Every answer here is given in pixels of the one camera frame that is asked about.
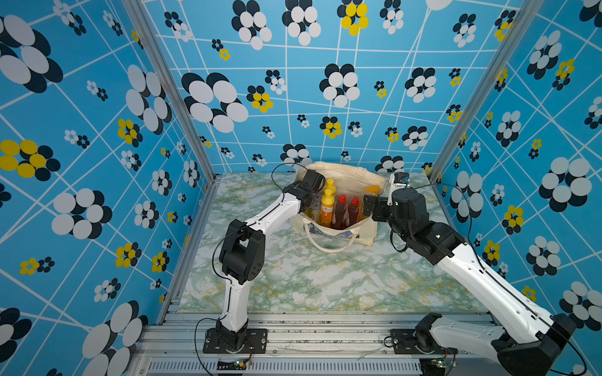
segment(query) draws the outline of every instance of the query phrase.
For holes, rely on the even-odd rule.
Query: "vent grille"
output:
[[[217,373],[216,361],[203,363],[212,373]],[[191,358],[153,360],[148,376],[199,374],[203,371],[197,360]],[[244,372],[246,375],[421,375],[418,359],[257,359]],[[223,374],[241,374],[238,371],[220,371]]]

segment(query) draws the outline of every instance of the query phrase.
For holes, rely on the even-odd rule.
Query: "metal mounting plate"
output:
[[[414,329],[391,329],[391,337],[393,337],[393,350],[395,355],[425,355],[422,351],[418,350],[415,345],[408,345],[408,342],[416,342],[414,339]],[[456,349],[447,349],[448,354],[457,354]],[[428,355],[445,355],[446,350],[444,347],[439,347]]]
[[[265,354],[265,345],[267,343],[267,329],[247,329],[247,339],[253,343],[251,346],[245,341],[242,349],[239,351],[231,351],[223,346],[223,342],[219,341],[219,335],[215,328],[208,329],[205,332],[205,343],[203,346],[204,354]]]

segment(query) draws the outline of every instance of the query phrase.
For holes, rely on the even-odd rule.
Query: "metal corner post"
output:
[[[212,185],[216,179],[216,173],[213,171],[209,157],[207,156],[207,153],[205,153],[203,145],[200,143],[199,135],[196,132],[188,109],[186,109],[184,101],[180,97],[178,85],[173,78],[169,65],[167,65],[167,60],[161,51],[157,38],[155,38],[152,25],[144,10],[144,4],[142,4],[141,0],[122,1],[138,35],[144,42],[144,50],[161,81],[161,85],[163,85],[163,89],[170,100],[173,112],[176,114],[180,125],[182,126],[184,135],[186,136],[192,151],[199,159],[199,165],[209,180],[209,185]]]
[[[465,106],[466,110],[462,113],[462,117],[458,120],[458,124],[451,131],[441,153],[437,156],[433,169],[429,174],[429,180],[431,182],[434,182],[437,179],[445,169],[447,163],[449,163],[449,160],[456,150],[458,140],[460,140],[464,132],[468,130],[468,127],[473,122],[479,109],[483,103],[485,103],[485,99],[491,91],[491,85],[495,82],[496,77],[508,63],[508,60],[523,39],[543,3],[544,0],[524,0],[523,6],[518,11],[516,21],[512,24],[512,29],[510,29],[506,38],[504,38],[504,42],[501,43],[489,62],[485,74],[481,77],[475,91]]]

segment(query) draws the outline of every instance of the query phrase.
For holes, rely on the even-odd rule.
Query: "plastic bottle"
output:
[[[320,205],[320,224],[324,227],[330,227],[332,220],[332,210],[335,204],[335,197],[332,195],[332,190],[325,189],[322,195]]]
[[[326,190],[331,190],[333,196],[335,195],[335,193],[337,193],[337,188],[335,187],[335,179],[330,178],[330,177],[328,179],[326,179],[326,185],[324,186],[324,193],[326,193]]]
[[[347,196],[344,194],[339,196],[337,206],[335,208],[335,215],[333,218],[332,228],[335,230],[343,230],[347,226],[345,225],[345,211],[347,211]]]
[[[347,210],[349,212],[349,226],[356,224],[358,222],[359,214],[359,198],[354,197]]]

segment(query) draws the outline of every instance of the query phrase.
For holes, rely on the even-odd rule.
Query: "yellow bottle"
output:
[[[322,195],[320,205],[320,224],[324,227],[330,227],[332,221],[332,211],[335,206],[335,197],[332,195],[332,190],[326,188]]]
[[[324,193],[326,193],[326,190],[331,190],[333,196],[335,195],[335,193],[337,193],[337,188],[335,187],[335,179],[333,179],[333,178],[326,179],[326,185],[324,186]]]

